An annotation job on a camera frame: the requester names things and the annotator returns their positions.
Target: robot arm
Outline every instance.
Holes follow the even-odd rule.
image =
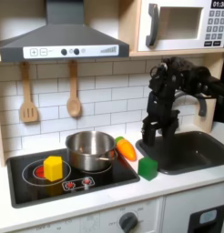
[[[162,130],[164,138],[172,138],[178,128],[178,110],[172,110],[176,90],[196,98],[217,98],[224,101],[224,85],[204,66],[194,66],[189,61],[171,57],[164,59],[150,71],[151,92],[148,98],[148,116],[143,120],[143,141],[155,144],[156,131]]]

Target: microwave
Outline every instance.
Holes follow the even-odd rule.
[[[138,51],[224,47],[224,0],[142,0]]]

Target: wooden spoon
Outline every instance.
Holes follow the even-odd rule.
[[[77,63],[74,61],[69,62],[69,68],[71,96],[67,101],[66,107],[70,116],[78,117],[80,115],[81,106],[77,98]]]
[[[34,122],[38,119],[37,109],[31,101],[30,84],[29,84],[29,65],[22,63],[20,65],[23,81],[24,103],[20,108],[20,118],[23,122]]]

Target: yellow cube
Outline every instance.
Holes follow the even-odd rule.
[[[51,182],[63,178],[62,157],[48,157],[44,161],[44,177]]]

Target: stainless steel pot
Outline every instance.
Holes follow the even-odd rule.
[[[115,139],[97,131],[68,136],[66,148],[70,165],[84,171],[107,169],[117,158]]]

